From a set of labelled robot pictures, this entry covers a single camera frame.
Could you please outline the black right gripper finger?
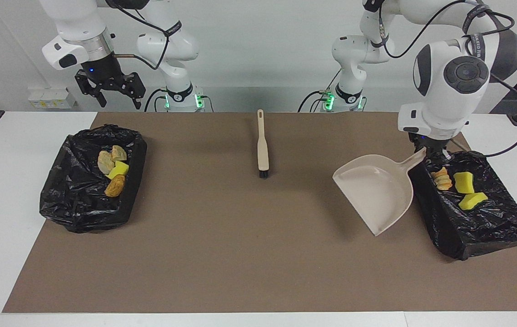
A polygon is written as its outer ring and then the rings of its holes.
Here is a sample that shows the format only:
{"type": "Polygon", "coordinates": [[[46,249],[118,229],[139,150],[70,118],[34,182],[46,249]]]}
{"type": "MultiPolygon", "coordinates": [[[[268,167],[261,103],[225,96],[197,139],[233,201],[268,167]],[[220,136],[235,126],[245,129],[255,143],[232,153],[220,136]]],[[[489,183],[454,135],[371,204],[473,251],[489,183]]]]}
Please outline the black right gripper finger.
{"type": "Polygon", "coordinates": [[[125,75],[125,95],[132,100],[136,110],[140,110],[145,93],[146,87],[137,72],[125,75]]]}
{"type": "Polygon", "coordinates": [[[106,106],[107,101],[101,92],[101,85],[97,84],[97,86],[92,86],[84,70],[78,70],[78,72],[75,74],[75,80],[82,94],[91,96],[96,99],[102,108],[106,106]]]}

